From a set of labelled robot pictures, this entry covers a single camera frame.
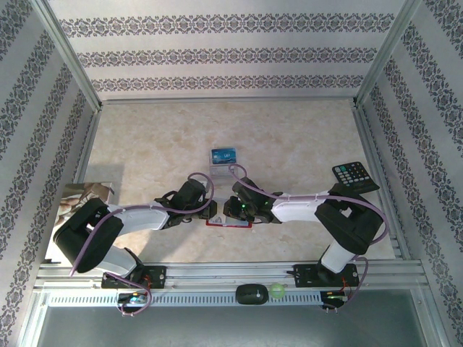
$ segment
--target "blue card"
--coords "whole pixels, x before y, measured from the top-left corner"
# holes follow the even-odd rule
[[[237,150],[235,148],[214,148],[212,151],[212,164],[236,164]]]

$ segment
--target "calculator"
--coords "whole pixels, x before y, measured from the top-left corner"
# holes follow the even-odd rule
[[[379,189],[359,161],[334,166],[333,173],[339,183],[350,187],[357,194],[373,192]]]

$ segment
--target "patterned wallpaper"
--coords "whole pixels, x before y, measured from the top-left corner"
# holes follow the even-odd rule
[[[424,1],[364,112],[412,256],[463,346],[463,38],[457,1]]]
[[[49,0],[102,100],[355,96],[404,0]]]
[[[14,346],[93,111],[29,2],[0,11],[0,346]]]

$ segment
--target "robotic arm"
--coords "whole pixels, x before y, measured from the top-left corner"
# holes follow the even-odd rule
[[[315,197],[291,196],[265,193],[244,177],[235,183],[233,191],[237,196],[230,197],[224,205],[224,214],[229,217],[278,224],[306,220],[325,226],[334,241],[318,262],[317,277],[327,286],[352,258],[366,253],[383,222],[379,214],[366,207],[370,206],[367,200],[342,184]],[[208,203],[205,194],[203,184],[188,178],[178,192],[169,192],[147,205],[124,209],[92,199],[55,233],[54,242],[73,265],[77,263],[79,273],[97,268],[142,283],[147,270],[129,249],[112,246],[114,240],[134,231],[161,230],[189,223],[192,218],[212,218],[217,204],[213,200]],[[97,224],[98,232],[92,233]]]
[[[369,205],[367,200],[343,184],[334,184],[329,191],[315,194],[314,199],[313,195],[265,194],[244,177],[234,184],[233,191],[237,196],[224,205],[224,214],[229,217],[249,222],[258,219],[261,223],[322,223],[334,238],[318,263],[318,277],[325,283],[330,283],[354,257],[366,253],[383,223],[379,214],[364,206]]]
[[[106,205],[100,199],[89,200],[55,234],[54,243],[74,264],[93,228],[107,218],[86,246],[77,265],[77,272],[86,273],[93,268],[111,272],[140,283],[145,271],[143,264],[127,248],[112,246],[121,235],[143,229],[161,230],[189,223],[193,218],[210,219],[217,213],[217,203],[205,198],[206,187],[188,178],[178,192],[172,191],[146,205],[131,207]]]

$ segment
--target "beige floor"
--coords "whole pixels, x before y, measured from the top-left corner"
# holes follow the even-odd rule
[[[366,165],[347,100],[120,105],[103,108],[85,180],[113,181],[121,205],[143,203],[180,188],[193,171],[208,172],[209,150],[223,146],[236,147],[249,177],[268,191],[320,192],[336,183],[332,166]],[[377,202],[376,193],[366,197]],[[319,223],[236,229],[195,220],[115,245],[145,262],[247,262],[317,260],[331,240]],[[394,258],[390,241],[367,256]]]

